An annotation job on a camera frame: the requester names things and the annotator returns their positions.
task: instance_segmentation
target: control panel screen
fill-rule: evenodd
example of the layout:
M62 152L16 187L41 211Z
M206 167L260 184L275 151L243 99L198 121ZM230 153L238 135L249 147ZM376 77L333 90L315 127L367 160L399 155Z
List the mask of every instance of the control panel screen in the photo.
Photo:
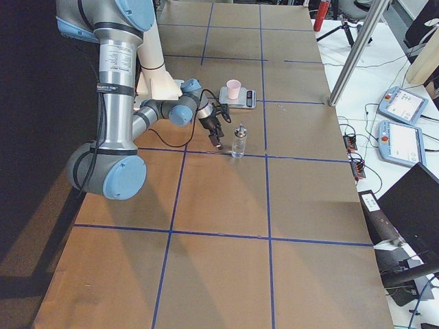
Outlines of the control panel screen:
M389 124L390 155L410 162L419 162L417 131L403 125Z
M422 105L422 102L422 98L408 93L407 91L400 90L387 108L387 111L410 121Z

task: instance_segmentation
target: blue joint cap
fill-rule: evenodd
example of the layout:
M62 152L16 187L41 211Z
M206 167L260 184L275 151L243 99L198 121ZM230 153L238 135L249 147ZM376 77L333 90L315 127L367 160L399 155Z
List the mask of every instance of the blue joint cap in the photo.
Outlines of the blue joint cap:
M143 106L146 106L146 103L149 101L149 99L145 99L144 101L141 102L140 104L140 108L142 108Z
M169 111L169 120L174 125L183 127L192 120L192 111L185 105L175 105L172 110Z
M146 32L154 24L155 11L151 0L115 0L117 7L133 28Z
M139 156L126 156L116 162L105 177L104 197L116 200L134 197L143 186L146 171L146 164Z
M181 84L181 91L183 93L191 93L197 89L201 88L201 84L197 79L189 79Z
M99 40L96 36L86 29L82 29L81 27L75 26L64 19L60 19L58 16L56 17L58 29L60 30L63 36L67 36L69 38L74 38L86 42L99 43Z

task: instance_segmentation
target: digital scale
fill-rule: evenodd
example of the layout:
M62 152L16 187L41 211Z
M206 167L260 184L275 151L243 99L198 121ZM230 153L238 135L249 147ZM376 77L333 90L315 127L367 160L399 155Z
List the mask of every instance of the digital scale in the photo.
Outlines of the digital scale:
M382 121L379 125L379 153L384 160L413 167L425 165L423 132L418 127Z
M395 121L414 125L427 106L428 99L399 87L387 91L378 106L378 113Z
M241 87L236 99L229 99L227 97L227 87L225 86L221 87L219 93L219 102L228 104L229 108L251 109L256 107L256 92L254 90L247 90Z

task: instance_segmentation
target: glass bottle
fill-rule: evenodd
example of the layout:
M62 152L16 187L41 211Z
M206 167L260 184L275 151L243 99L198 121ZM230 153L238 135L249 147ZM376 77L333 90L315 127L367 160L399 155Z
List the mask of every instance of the glass bottle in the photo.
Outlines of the glass bottle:
M232 144L232 157L242 158L246 149L247 129L244 127L244 122L241 122L238 128L235 129L235 140Z

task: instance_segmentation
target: label on robot arm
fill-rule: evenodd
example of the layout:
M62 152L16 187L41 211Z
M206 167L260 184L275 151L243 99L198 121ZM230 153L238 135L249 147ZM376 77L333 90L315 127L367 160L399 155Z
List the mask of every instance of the label on robot arm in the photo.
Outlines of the label on robot arm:
M366 207L368 207L370 212L380 210L377 202L371 194L363 194L361 197L363 198L364 204Z
M132 49L118 45L101 45L99 56L99 72L118 72L132 75Z

